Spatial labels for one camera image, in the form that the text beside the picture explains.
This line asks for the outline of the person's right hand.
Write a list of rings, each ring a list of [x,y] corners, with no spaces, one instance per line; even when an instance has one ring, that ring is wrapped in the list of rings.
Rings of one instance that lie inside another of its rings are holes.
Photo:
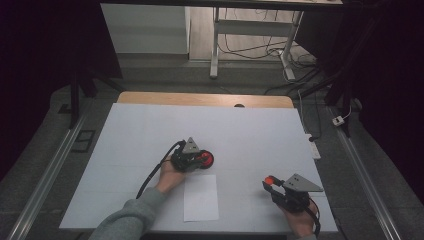
[[[306,211],[290,213],[284,208],[280,208],[280,210],[284,213],[296,240],[317,240],[317,237],[314,234],[315,222]]]

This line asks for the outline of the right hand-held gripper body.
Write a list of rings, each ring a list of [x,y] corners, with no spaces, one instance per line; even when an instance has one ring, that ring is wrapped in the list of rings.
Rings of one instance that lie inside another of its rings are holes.
[[[292,175],[279,187],[271,185],[278,196],[272,201],[290,213],[304,211],[310,205],[310,192],[323,192],[324,189],[299,174]]]

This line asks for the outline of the desk with white metal legs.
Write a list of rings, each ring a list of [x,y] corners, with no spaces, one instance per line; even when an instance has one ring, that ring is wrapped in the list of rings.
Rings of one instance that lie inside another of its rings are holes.
[[[293,71],[288,66],[287,56],[302,14],[306,11],[341,11],[347,6],[345,0],[100,0],[100,2],[124,5],[213,8],[215,15],[213,17],[213,45],[210,64],[211,79],[216,79],[218,76],[218,37],[220,34],[286,37],[288,42],[280,55],[280,60],[285,67],[284,72],[289,78],[293,79]],[[289,10],[294,12],[294,20],[291,23],[224,20],[219,18],[222,8]]]

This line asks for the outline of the black metal stand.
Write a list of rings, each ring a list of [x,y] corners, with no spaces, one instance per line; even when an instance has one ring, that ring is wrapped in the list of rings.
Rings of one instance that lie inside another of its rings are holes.
[[[71,122],[69,125],[70,129],[73,129],[77,121],[80,118],[80,103],[79,103],[79,92],[82,91],[86,97],[94,98],[97,93],[97,87],[95,86],[94,80],[100,80],[112,89],[122,93],[125,88],[105,74],[94,70],[93,68],[82,68],[77,70],[70,81],[70,100],[71,100]]]
[[[338,128],[345,134],[347,138],[351,136],[349,131],[349,117],[352,112],[351,108],[351,98],[352,98],[352,79],[350,73],[352,70],[353,63],[347,61],[338,72],[329,76],[327,79],[323,80],[321,83],[298,93],[295,96],[296,100],[301,100],[312,93],[315,93],[318,90],[321,90],[324,87],[329,86],[330,90],[327,92],[327,95],[324,97],[324,102],[327,106],[335,106],[339,100],[342,100],[342,110],[341,117],[344,122],[341,125],[338,125]]]

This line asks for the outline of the aluminium floor rail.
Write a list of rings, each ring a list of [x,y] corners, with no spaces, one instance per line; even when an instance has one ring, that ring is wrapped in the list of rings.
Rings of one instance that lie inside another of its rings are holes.
[[[352,139],[345,134],[340,126],[335,126],[334,124],[332,124],[332,126],[337,132],[337,136],[345,149],[355,171],[355,175],[367,197],[368,203],[373,211],[373,215],[377,219],[385,238],[387,240],[402,240],[402,236],[394,222],[394,219],[380,196]]]
[[[66,132],[6,240],[26,239],[86,119],[87,115],[82,114],[74,127]]]

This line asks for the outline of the white cabinet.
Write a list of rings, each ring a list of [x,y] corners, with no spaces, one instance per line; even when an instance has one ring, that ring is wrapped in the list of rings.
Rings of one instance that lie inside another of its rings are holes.
[[[117,53],[189,53],[189,7],[102,3],[101,8]]]

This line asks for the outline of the person's left hand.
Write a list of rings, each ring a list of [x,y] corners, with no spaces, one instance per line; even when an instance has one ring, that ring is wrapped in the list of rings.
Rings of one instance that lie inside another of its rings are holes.
[[[161,193],[168,193],[185,179],[186,174],[177,171],[169,160],[161,164],[159,181],[155,188]]]

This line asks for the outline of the small white paper sheet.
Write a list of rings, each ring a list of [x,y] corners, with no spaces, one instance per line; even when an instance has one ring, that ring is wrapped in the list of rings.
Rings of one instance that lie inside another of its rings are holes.
[[[218,219],[216,176],[189,176],[184,186],[184,221],[199,222]]]

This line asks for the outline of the large white table cover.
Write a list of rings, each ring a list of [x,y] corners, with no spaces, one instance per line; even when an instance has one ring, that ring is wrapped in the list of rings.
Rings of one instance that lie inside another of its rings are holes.
[[[219,219],[185,222],[183,183],[160,209],[152,227],[155,232],[283,234],[289,230],[287,221],[263,189],[264,178],[299,174],[321,182],[294,108],[116,103],[61,228],[97,227],[136,196],[173,144],[189,137],[214,156],[211,168],[189,176],[216,176]]]

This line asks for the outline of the white power strip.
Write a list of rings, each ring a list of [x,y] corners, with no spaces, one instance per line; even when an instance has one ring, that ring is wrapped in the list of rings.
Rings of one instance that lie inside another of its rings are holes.
[[[315,144],[314,137],[311,134],[306,134],[306,139],[310,145],[312,158],[315,160],[319,160],[321,158],[321,155],[319,153],[317,145]]]

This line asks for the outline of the dark curtain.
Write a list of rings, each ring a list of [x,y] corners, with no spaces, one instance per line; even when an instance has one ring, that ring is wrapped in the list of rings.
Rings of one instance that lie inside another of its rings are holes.
[[[102,0],[0,0],[0,180],[49,110],[56,90],[122,76]]]
[[[424,0],[353,0],[359,8],[306,12],[297,42],[327,74],[339,70],[366,22],[379,20],[353,71],[359,119],[424,203]]]

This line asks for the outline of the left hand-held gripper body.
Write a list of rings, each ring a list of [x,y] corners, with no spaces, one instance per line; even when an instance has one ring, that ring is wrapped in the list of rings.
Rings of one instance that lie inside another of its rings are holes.
[[[199,147],[193,138],[189,137],[188,140],[182,140],[178,143],[178,148],[174,150],[171,156],[171,163],[179,172],[193,172],[198,169],[194,165],[195,162],[201,161],[198,157],[195,157],[196,153],[199,152]]]

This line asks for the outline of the round red ink pad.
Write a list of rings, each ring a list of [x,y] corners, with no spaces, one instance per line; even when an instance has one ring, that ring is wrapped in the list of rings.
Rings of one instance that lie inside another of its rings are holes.
[[[203,161],[206,166],[202,167],[201,169],[209,169],[214,163],[214,156],[211,152],[207,151],[204,157],[205,158],[201,161]]]

